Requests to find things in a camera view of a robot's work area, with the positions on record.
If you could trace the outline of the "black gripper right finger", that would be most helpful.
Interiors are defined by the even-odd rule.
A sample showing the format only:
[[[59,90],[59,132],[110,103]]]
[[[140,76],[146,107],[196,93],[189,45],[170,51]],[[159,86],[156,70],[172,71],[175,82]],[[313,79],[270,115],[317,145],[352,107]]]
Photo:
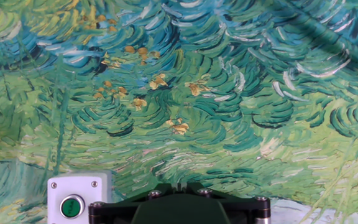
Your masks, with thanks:
[[[271,224],[270,199],[264,196],[240,198],[207,188],[201,183],[179,183],[178,192],[189,196],[180,208],[196,223]]]

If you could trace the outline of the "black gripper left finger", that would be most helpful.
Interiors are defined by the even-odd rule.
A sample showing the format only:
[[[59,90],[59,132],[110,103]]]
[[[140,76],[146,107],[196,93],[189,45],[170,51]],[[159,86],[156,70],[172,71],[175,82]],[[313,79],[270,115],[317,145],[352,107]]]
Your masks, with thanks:
[[[146,190],[118,203],[92,202],[88,206],[89,224],[113,223],[118,216],[133,217],[145,202],[178,192],[179,184],[157,184],[154,189]]]

